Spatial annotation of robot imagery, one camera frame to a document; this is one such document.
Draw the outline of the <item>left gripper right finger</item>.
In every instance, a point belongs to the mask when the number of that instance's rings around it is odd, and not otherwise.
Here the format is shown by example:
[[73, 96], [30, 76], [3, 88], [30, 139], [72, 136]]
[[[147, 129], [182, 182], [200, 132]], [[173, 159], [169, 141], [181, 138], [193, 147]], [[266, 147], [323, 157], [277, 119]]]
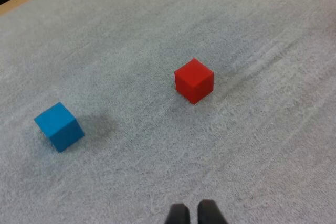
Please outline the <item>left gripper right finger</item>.
[[228, 224], [217, 203], [211, 199], [203, 199], [197, 206], [198, 224]]

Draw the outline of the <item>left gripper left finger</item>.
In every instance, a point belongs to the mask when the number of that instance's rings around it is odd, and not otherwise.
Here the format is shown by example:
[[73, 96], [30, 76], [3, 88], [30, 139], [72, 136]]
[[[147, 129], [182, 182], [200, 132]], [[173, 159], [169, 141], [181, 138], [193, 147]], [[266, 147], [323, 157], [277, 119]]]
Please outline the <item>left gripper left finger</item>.
[[183, 203], [172, 204], [165, 224], [189, 224], [190, 211]]

